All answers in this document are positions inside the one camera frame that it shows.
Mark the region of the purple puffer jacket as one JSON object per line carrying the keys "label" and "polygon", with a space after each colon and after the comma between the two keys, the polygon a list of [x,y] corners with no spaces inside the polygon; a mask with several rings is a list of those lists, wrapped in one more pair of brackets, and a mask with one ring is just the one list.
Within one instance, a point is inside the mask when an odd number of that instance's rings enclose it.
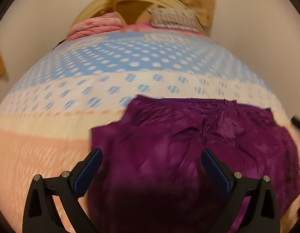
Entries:
{"label": "purple puffer jacket", "polygon": [[232,171],[269,176],[279,213],[300,194],[297,147],[269,109],[219,99],[134,98],[92,129],[103,163],[88,190],[99,232],[205,232],[224,205],[200,162],[209,148]]}

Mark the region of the dotted blue pink bedspread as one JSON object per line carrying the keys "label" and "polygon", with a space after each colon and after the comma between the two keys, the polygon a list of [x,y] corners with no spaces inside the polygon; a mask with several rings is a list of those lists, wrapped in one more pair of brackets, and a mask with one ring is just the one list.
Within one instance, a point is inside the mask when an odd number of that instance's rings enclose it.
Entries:
{"label": "dotted blue pink bedspread", "polygon": [[83,37],[47,53],[0,104],[0,211],[15,232],[33,176],[71,169],[89,151],[90,129],[120,119],[138,94],[270,108],[300,162],[300,141],[279,99],[208,37],[142,26]]}

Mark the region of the grey patterned pillow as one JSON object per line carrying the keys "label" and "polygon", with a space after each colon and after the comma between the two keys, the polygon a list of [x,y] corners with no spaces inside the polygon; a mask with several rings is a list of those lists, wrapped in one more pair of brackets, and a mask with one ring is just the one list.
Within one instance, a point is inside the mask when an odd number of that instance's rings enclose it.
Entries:
{"label": "grey patterned pillow", "polygon": [[188,9],[174,8],[151,8],[148,9],[151,15],[151,25],[156,28],[169,28],[174,30],[187,30],[195,33],[202,33],[195,12]]}

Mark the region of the pink folded blanket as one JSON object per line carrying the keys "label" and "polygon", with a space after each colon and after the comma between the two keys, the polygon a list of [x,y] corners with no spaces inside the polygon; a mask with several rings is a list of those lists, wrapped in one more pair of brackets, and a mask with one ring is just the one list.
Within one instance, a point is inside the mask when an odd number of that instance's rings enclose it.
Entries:
{"label": "pink folded blanket", "polygon": [[89,18],[73,25],[66,34],[65,42],[82,37],[121,30],[126,25],[126,22],[118,12]]}

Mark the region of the beige wooden headboard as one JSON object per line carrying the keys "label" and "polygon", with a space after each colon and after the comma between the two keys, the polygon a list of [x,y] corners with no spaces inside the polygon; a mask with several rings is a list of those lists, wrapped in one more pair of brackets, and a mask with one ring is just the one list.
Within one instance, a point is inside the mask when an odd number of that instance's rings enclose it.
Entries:
{"label": "beige wooden headboard", "polygon": [[[74,19],[73,25],[88,18],[103,15],[106,10],[107,0],[95,0],[85,7]],[[149,9],[173,8],[186,10],[187,7],[178,0],[124,0],[115,4],[112,10],[120,14],[122,20],[127,24],[148,23],[151,19]]]}

